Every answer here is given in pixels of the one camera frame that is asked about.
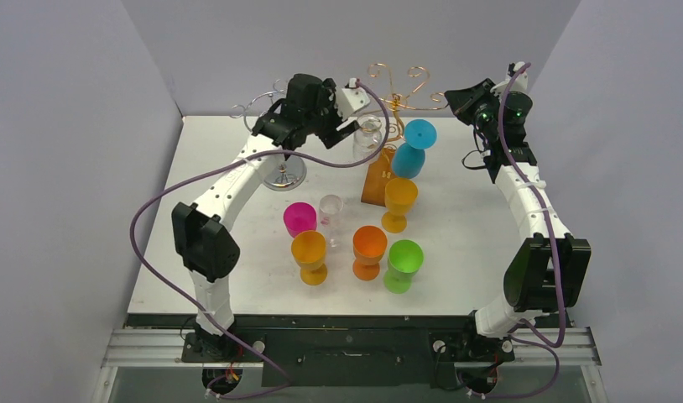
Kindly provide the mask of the clear patterned wine glass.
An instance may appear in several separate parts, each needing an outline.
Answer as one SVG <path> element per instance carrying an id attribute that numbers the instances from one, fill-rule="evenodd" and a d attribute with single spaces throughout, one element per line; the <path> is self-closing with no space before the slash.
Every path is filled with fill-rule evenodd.
<path id="1" fill-rule="evenodd" d="M 353 134 L 352 156 L 355 161 L 364 160 L 371 155 L 383 138 L 381 120 L 372 115 L 361 116 L 358 130 Z"/>

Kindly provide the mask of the gold wire glass rack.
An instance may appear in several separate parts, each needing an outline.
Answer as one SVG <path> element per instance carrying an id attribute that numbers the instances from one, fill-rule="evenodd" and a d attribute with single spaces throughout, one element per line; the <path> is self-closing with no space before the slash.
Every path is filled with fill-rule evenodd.
<path id="1" fill-rule="evenodd" d="M 379 155 L 373 162 L 369 163 L 366 178 L 362 188 L 361 202 L 369 205 L 383 206 L 383 191 L 390 180 L 395 178 L 391 170 L 391 163 L 397 148 L 404 141 L 405 123 L 401 119 L 400 112 L 432 112 L 448 108 L 444 103 L 444 93 L 435 92 L 430 95 L 430 99 L 435 103 L 433 107 L 413 107 L 409 105 L 409 99 L 422 89 L 430 80 L 430 72 L 423 66 L 412 66 L 407 70 L 407 77 L 420 79 L 420 83 L 409 93 L 397 92 L 394 88 L 394 75 L 392 69 L 384 63 L 373 63 L 368 66 L 367 74 L 370 78 L 379 78 L 386 72 L 388 76 L 388 88 L 390 93 L 382 98 L 389 114 L 389 125 L 385 125 L 380 117 L 376 116 L 377 111 L 371 111 L 362 115 L 369 123 L 371 128 L 364 128 L 364 133 L 372 133 L 375 129 L 388 130 L 388 139 L 384 142 Z"/>

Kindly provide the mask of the blue plastic wine glass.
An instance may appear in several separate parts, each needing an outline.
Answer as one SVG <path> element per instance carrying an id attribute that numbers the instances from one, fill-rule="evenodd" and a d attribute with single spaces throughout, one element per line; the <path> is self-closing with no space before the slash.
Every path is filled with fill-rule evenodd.
<path id="1" fill-rule="evenodd" d="M 405 179 L 415 178 L 425 164 L 425 151 L 435 145 L 437 130 L 425 119 L 414 119 L 404 128 L 404 143 L 399 146 L 391 161 L 391 170 Z"/>

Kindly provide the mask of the clear small wine glass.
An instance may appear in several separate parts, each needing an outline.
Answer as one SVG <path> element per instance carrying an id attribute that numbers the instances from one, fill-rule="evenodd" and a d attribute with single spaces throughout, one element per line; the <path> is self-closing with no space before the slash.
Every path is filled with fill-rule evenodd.
<path id="1" fill-rule="evenodd" d="M 319 229 L 331 248 L 335 248 L 339 244 L 338 232 L 343 207 L 343 200 L 337 195 L 323 196 L 319 202 Z"/>

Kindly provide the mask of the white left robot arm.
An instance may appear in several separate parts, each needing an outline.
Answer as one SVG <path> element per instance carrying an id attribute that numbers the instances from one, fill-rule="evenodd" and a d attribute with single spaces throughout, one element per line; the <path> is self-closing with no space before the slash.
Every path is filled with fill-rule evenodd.
<path id="1" fill-rule="evenodd" d="M 348 137 L 357 123 L 350 117 L 371 102 L 352 78 L 338 86 L 331 78 L 298 73 L 270 108 L 262 113 L 232 168 L 193 202 L 178 203 L 172 211 L 175 252 L 182 258 L 200 304 L 194 326 L 204 351 L 216 361 L 229 359 L 236 338 L 226 332 L 234 324 L 229 275 L 241 251 L 232 226 L 264 179 L 315 135 L 330 149 Z"/>

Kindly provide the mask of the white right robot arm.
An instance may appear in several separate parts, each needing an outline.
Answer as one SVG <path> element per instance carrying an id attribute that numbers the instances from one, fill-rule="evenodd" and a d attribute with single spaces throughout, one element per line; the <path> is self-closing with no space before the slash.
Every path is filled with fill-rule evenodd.
<path id="1" fill-rule="evenodd" d="M 560 220 L 525 140 L 531 98 L 513 88 L 502 97 L 489 79 L 444 94 L 453 115 L 483 142 L 483 163 L 518 225 L 522 244 L 503 277 L 502 294 L 474 314 L 459 336 L 460 350 L 479 359 L 524 321 L 573 307 L 592 249 Z"/>

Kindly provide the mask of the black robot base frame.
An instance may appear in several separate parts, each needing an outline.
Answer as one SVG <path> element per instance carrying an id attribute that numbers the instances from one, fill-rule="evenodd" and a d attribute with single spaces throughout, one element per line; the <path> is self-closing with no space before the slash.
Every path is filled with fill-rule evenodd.
<path id="1" fill-rule="evenodd" d="M 131 314 L 127 327 L 175 330 L 178 361 L 199 364 L 209 396 L 233 397 L 253 377 L 254 394 L 294 387 L 425 385 L 477 402 L 559 402 L 557 354 L 538 370 L 519 367 L 521 338 L 487 338 L 462 316 L 241 315 L 223 336 L 207 336 L 191 314 Z"/>

